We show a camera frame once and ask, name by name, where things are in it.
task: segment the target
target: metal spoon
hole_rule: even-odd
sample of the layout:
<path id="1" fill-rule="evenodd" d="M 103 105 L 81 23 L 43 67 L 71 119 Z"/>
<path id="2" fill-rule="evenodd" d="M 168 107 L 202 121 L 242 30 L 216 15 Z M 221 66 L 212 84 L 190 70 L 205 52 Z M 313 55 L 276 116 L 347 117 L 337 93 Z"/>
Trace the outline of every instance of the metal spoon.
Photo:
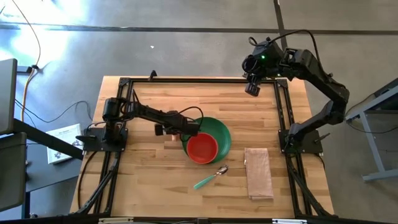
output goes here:
<path id="1" fill-rule="evenodd" d="M 218 171 L 217 171 L 215 174 L 213 174 L 213 175 L 211 175 L 211 176 L 205 178 L 205 179 L 202 180 L 201 182 L 195 184 L 195 186 L 193 186 L 193 188 L 194 188 L 195 190 L 198 190 L 199 188 L 201 188 L 202 186 L 204 186 L 205 184 L 207 184 L 209 181 L 211 181 L 213 178 L 215 178 L 217 175 L 225 174 L 227 171 L 228 171 L 228 165 L 223 165 L 222 167 L 220 167 L 220 168 L 218 169 Z"/>

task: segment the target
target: wooden tabletop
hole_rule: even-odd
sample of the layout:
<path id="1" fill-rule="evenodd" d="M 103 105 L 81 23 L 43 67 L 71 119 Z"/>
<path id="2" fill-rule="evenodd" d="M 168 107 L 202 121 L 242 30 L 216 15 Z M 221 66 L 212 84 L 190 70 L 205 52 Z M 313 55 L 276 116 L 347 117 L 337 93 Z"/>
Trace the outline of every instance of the wooden tabletop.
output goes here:
<path id="1" fill-rule="evenodd" d="M 116 96 L 119 79 L 104 77 L 94 122 L 102 121 L 105 99 Z M 171 136 L 155 136 L 152 122 L 140 118 L 128 121 L 129 137 L 119 166 L 112 216 L 293 217 L 285 158 L 279 149 L 274 88 L 263 84 L 260 95 L 252 97 L 244 92 L 244 87 L 245 84 L 230 83 L 135 83 L 134 89 L 142 104 L 164 111 L 199 106 L 205 116 L 221 120 L 231 133 L 232 146 L 221 162 L 198 165 L 186 156 L 180 141 L 172 141 Z M 311 117 L 303 81 L 289 82 L 289 91 L 296 122 Z M 184 115 L 200 117 L 195 110 L 188 110 Z M 268 148 L 274 199 L 249 200 L 243 164 L 245 147 Z M 98 185 L 103 157 L 104 153 L 99 152 L 88 164 L 81 185 L 82 203 Z M 323 207 L 333 213 L 321 161 L 311 154 L 302 157 L 309 189 Z M 225 175 L 199 190 L 193 189 L 223 164 L 230 167 Z M 105 192 L 102 206 L 108 189 Z M 302 194 L 300 191 L 298 194 L 303 210 Z M 75 192 L 71 212 L 76 210 Z"/>

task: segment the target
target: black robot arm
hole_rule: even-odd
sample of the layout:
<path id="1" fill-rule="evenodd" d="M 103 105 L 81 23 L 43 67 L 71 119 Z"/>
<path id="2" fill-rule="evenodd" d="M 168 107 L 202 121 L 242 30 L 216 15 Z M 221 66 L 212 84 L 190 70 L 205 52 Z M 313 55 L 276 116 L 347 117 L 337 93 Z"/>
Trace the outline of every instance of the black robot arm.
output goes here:
<path id="1" fill-rule="evenodd" d="M 253 53 L 242 64 L 246 72 L 244 77 L 249 81 L 246 93 L 257 96 L 260 91 L 258 86 L 263 78 L 286 77 L 290 81 L 293 78 L 306 80 L 330 99 L 321 112 L 290 127 L 289 143 L 299 143 L 307 133 L 325 124 L 343 122 L 349 91 L 336 82 L 332 74 L 325 73 L 319 60 L 309 50 L 286 48 L 283 52 L 270 38 L 253 45 Z"/>
<path id="2" fill-rule="evenodd" d="M 129 121 L 133 118 L 142 118 L 155 122 L 156 135 L 163 135 L 164 132 L 166 134 L 187 134 L 190 136 L 196 136 L 198 134 L 200 124 L 196 123 L 191 118 L 182 115 L 181 112 L 178 111 L 163 112 L 142 105 L 136 97 L 136 94 L 133 94 L 133 101 L 128 101 L 125 98 L 108 98 L 105 101 L 103 120 L 108 127 L 106 127 L 104 131 L 103 140 L 109 141 L 114 139 L 113 134 L 115 131 L 113 128 L 118 128 L 115 123 Z M 191 106 L 187 109 L 190 108 L 197 108 L 203 117 L 203 112 L 200 108 Z"/>

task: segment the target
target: black metal frame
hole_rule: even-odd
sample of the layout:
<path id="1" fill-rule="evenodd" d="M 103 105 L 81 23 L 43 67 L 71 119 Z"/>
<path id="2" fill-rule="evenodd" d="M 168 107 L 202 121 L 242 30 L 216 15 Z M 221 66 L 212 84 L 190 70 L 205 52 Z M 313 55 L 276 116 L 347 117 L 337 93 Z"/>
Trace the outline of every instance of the black metal frame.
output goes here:
<path id="1" fill-rule="evenodd" d="M 245 79 L 229 79 L 229 78 L 121 78 L 119 81 L 118 96 L 121 94 L 121 88 L 125 84 L 130 84 L 129 89 L 132 88 L 134 83 L 246 83 Z M 294 123 L 294 116 L 292 110 L 292 104 L 290 101 L 289 88 L 286 80 L 263 80 L 262 83 L 273 84 L 275 90 L 275 98 L 277 103 L 277 110 L 279 114 L 280 131 L 286 130 L 286 125 L 284 121 L 284 112 L 282 108 L 282 102 L 280 98 L 280 88 L 284 92 L 286 109 L 289 117 L 289 123 Z M 103 161 L 103 167 L 101 170 L 101 180 L 106 178 L 106 172 L 109 166 L 111 152 L 105 152 L 105 157 Z M 380 222 L 370 222 L 362 220 L 351 220 L 345 218 L 338 218 L 335 215 L 330 215 L 326 212 L 322 206 L 317 202 L 316 198 L 312 195 L 310 190 L 307 188 L 305 181 L 305 174 L 303 168 L 303 162 L 300 153 L 295 155 L 297 162 L 297 170 L 293 167 L 292 157 L 289 153 L 284 153 L 287 171 L 290 185 L 290 193 L 292 196 L 292 205 L 294 210 L 294 217 L 291 220 L 296 219 L 304 220 L 307 223 L 319 223 L 319 224 L 332 224 L 332 223 L 362 223 L 362 224 L 375 224 Z M 68 216 L 60 217 L 48 217 L 48 218 L 34 218 L 26 220 L 13 220 L 7 221 L 7 223 L 72 223 L 72 224 L 82 224 L 82 223 L 98 223 L 100 218 L 110 218 L 111 209 L 113 203 L 113 195 L 116 185 L 116 177 L 118 171 L 118 163 L 115 167 L 116 173 L 113 175 L 111 180 L 109 195 L 106 209 L 103 213 L 100 213 L 102 192 L 99 194 L 99 198 L 95 202 L 93 214 L 78 214 L 74 213 Z M 303 201 L 305 205 L 305 213 L 300 210 L 299 198 L 297 197 L 297 189 L 295 183 L 298 183 L 301 191 L 303 192 Z M 312 208 L 318 213 L 319 216 L 312 215 Z M 197 224 L 211 224 L 211 223 L 281 223 L 281 219 L 278 218 L 198 218 L 198 217 L 127 217 L 126 222 L 180 222 L 191 220 L 193 223 Z"/>
<path id="2" fill-rule="evenodd" d="M 121 96 L 121 92 L 123 88 L 128 85 L 128 91 L 131 91 L 133 88 L 134 83 L 246 83 L 247 81 L 245 79 L 231 79 L 231 78 L 155 78 L 152 76 L 152 78 L 120 78 L 119 81 L 119 88 L 118 88 L 118 97 Z M 277 103 L 277 110 L 279 114 L 279 124 L 280 124 L 280 130 L 281 131 L 286 131 L 286 124 L 284 120 L 284 112 L 282 108 L 282 102 L 280 98 L 280 88 L 282 87 L 284 96 L 285 96 L 285 102 L 286 102 L 286 109 L 287 109 L 287 114 L 289 118 L 289 123 L 290 125 L 294 123 L 294 115 L 293 115 L 293 109 L 292 109 L 292 104 L 290 101 L 290 95 L 289 95 L 289 86 L 287 84 L 287 80 L 285 79 L 279 79 L 279 80 L 262 80 L 261 83 L 267 83 L 267 84 L 273 84 L 274 86 L 274 91 L 275 91 L 275 99 Z M 100 181 L 103 180 L 104 178 L 104 173 L 106 172 L 109 164 L 109 156 L 110 152 L 106 152 L 105 157 L 104 157 L 104 162 L 103 162 L 103 167 L 101 170 L 101 178 Z M 292 158 L 290 157 L 290 154 L 285 152 L 284 153 L 286 164 L 287 164 L 287 170 L 288 170 L 288 178 L 289 178 L 289 185 L 290 185 L 290 193 L 292 196 L 292 205 L 293 205 L 293 210 L 294 210 L 294 217 L 299 218 L 303 215 L 309 215 L 312 217 L 312 206 L 314 210 L 318 213 L 318 215 L 324 215 L 327 217 L 332 218 L 333 220 L 336 218 L 332 215 L 330 215 L 326 210 L 322 208 L 322 206 L 317 202 L 316 198 L 312 195 L 311 191 L 307 187 L 307 183 L 305 180 L 305 173 L 304 173 L 304 167 L 303 167 L 303 162 L 302 162 L 302 157 L 301 154 L 298 153 L 295 156 L 296 163 L 297 163 L 297 170 L 293 168 L 293 163 L 292 163 Z M 115 183 L 116 183 L 116 178 L 114 181 L 111 182 L 110 188 L 109 188 L 109 194 L 113 195 L 114 190 L 115 190 Z M 299 198 L 297 196 L 297 189 L 295 187 L 295 183 L 298 183 L 299 187 L 302 189 L 303 192 L 303 201 L 304 201 L 304 206 L 305 206 L 305 212 L 303 213 L 300 210 L 299 207 Z M 101 206 L 101 198 L 96 202 L 95 204 L 95 213 L 100 213 L 100 206 Z M 111 213 L 111 209 L 106 210 L 105 213 L 109 214 Z M 169 218 L 169 217 L 159 217 L 159 218 L 154 218 L 154 217 L 134 217 L 135 222 L 158 222 L 158 221 L 164 221 L 164 222 L 179 222 L 179 221 L 184 221 L 184 220 L 196 220 L 197 223 L 203 223 L 203 220 L 200 220 L 195 217 L 195 218 Z M 211 222 L 239 222 L 242 221 L 243 223 L 248 223 L 248 222 L 270 222 L 272 219 L 270 218 L 242 218 L 242 219 L 236 219 L 236 218 L 221 218 L 221 219 L 206 219 L 208 223 Z"/>

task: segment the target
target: gray floor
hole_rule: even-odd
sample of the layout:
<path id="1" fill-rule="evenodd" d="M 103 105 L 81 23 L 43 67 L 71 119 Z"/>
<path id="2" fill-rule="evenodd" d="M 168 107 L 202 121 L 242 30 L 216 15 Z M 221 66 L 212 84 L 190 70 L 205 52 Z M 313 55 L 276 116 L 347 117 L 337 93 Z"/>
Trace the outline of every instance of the gray floor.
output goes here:
<path id="1" fill-rule="evenodd" d="M 8 2 L 0 21 L 24 22 L 12 2 Z M 20 7 L 31 22 L 43 24 L 278 29 L 272 0 L 17 2 L 21 2 Z M 286 29 L 398 29 L 398 2 L 394 0 L 279 2 Z M 252 50 L 247 37 L 263 40 L 268 36 L 44 28 L 35 26 L 42 46 L 39 66 L 44 69 L 29 86 L 27 107 L 45 119 L 54 118 L 79 100 L 88 101 L 93 111 L 104 75 L 148 75 L 155 69 L 162 76 L 240 76 L 240 64 Z M 397 77 L 398 35 L 317 35 L 316 39 L 325 70 L 333 72 L 351 92 L 349 107 Z M 290 36 L 287 43 L 289 47 L 313 49 L 306 35 Z M 0 58 L 9 57 L 16 57 L 20 64 L 26 65 L 36 60 L 36 42 L 28 27 L 0 29 Z M 22 97 L 25 80 L 26 77 L 19 75 L 17 99 Z M 307 91 L 315 114 L 326 99 L 311 85 L 307 85 Z M 68 111 L 54 123 L 34 121 L 44 131 L 90 123 L 83 106 Z M 346 218 L 398 222 L 398 179 L 368 184 L 362 181 L 361 175 L 376 171 L 365 135 L 346 124 L 325 126 L 320 131 L 331 132 L 323 145 L 335 213 Z M 388 157 L 397 158 L 390 160 L 395 163 L 388 164 L 396 166 L 398 153 Z M 76 179 L 72 179 L 33 192 L 32 212 L 40 216 L 68 213 L 75 184 Z M 0 219 L 19 218 L 19 210 L 2 212 Z"/>

